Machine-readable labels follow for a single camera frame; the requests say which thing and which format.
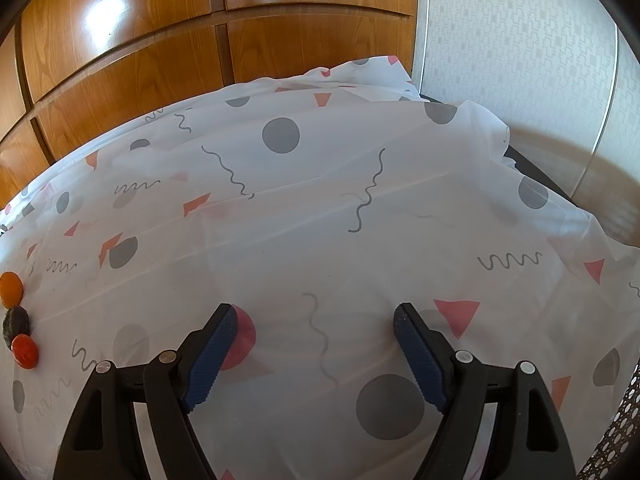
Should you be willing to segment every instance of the pink circle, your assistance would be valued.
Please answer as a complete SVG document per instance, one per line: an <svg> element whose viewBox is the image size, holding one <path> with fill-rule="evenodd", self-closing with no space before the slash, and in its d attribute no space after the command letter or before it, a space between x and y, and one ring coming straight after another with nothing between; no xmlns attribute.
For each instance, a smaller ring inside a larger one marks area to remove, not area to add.
<svg viewBox="0 0 640 480"><path fill-rule="evenodd" d="M233 305L238 315L238 334L236 339L231 343L231 348L226 354L225 360L220 370L229 370L234 366L238 366L249 355L251 349L255 346L255 325L249 315L239 306Z"/></svg>

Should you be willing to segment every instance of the blue gripper pad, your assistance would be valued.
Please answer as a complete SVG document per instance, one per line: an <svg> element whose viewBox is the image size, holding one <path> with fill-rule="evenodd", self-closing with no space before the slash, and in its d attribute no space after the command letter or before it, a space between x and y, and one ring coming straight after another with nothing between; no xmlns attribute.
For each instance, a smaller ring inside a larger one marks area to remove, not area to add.
<svg viewBox="0 0 640 480"><path fill-rule="evenodd" d="M402 308L397 308L394 314L394 332L424 400L444 414L448 401L443 388L442 370Z"/></svg>
<svg viewBox="0 0 640 480"><path fill-rule="evenodd" d="M207 399L237 332L238 314L230 308L191 365L188 386L181 399L186 413L191 413L196 404Z"/></svg>

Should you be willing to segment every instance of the orange fruit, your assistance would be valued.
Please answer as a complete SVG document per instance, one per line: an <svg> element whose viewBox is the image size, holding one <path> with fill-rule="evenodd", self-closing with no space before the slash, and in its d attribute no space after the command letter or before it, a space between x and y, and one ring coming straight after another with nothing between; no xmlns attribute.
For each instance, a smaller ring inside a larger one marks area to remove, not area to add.
<svg viewBox="0 0 640 480"><path fill-rule="evenodd" d="M18 334L11 343L11 352L15 361L25 370L31 370L38 364L38 347L26 334Z"/></svg>
<svg viewBox="0 0 640 480"><path fill-rule="evenodd" d="M24 289L20 277L15 272L3 272L0 276L0 301L11 308L20 304Z"/></svg>

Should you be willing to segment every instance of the red fruit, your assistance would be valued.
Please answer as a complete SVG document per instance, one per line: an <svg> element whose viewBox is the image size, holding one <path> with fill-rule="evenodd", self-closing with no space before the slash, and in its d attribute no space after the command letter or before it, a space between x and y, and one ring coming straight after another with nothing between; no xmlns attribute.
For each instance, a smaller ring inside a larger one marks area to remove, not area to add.
<svg viewBox="0 0 640 480"><path fill-rule="evenodd" d="M31 370L38 364L38 347L26 334L18 334L11 343L11 352L15 361L25 370Z"/></svg>

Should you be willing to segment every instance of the red circle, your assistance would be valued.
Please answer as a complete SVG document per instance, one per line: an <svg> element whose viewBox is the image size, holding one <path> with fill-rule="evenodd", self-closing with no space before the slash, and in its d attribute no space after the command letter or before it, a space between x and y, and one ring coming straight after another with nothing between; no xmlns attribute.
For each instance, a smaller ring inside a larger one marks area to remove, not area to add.
<svg viewBox="0 0 640 480"><path fill-rule="evenodd" d="M229 370L229 368L238 366L255 346L254 322L239 306L233 305L233 308L238 315L238 333L236 339L231 343L231 348L226 354L220 370Z"/></svg>
<svg viewBox="0 0 640 480"><path fill-rule="evenodd" d="M11 352L15 361L25 370L31 370L38 364L38 347L26 334L18 334L11 343Z"/></svg>

